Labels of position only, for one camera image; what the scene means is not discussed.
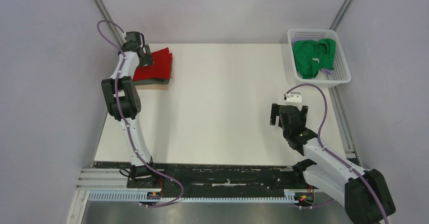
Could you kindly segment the red t-shirt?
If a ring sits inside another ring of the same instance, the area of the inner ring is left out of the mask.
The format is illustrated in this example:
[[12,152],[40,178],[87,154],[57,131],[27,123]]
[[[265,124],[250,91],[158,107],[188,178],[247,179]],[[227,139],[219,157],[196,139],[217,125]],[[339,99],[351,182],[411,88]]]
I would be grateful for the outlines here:
[[169,48],[164,48],[152,52],[153,64],[149,66],[139,66],[134,73],[133,81],[143,81],[149,79],[170,79],[173,64],[173,54]]

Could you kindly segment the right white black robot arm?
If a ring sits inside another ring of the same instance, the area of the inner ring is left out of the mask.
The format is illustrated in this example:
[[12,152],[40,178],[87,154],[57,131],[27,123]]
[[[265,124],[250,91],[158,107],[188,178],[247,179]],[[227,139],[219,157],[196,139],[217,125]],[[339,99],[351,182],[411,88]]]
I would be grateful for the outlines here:
[[292,181],[316,187],[338,202],[352,223],[377,223],[396,212],[384,176],[338,154],[306,127],[308,107],[271,106],[270,124],[278,125],[288,145],[305,157],[293,166]]

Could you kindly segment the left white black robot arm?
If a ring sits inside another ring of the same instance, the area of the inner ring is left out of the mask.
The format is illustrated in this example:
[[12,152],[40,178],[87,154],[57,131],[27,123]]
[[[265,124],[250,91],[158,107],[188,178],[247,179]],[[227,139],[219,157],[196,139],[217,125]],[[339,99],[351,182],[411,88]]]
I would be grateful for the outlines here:
[[135,70],[140,65],[153,63],[148,45],[140,32],[125,33],[125,43],[118,52],[118,64],[109,79],[101,82],[108,113],[117,120],[125,134],[131,155],[131,166],[125,172],[127,187],[133,189],[155,188],[159,174],[153,170],[154,163],[140,125],[141,101],[133,81]]

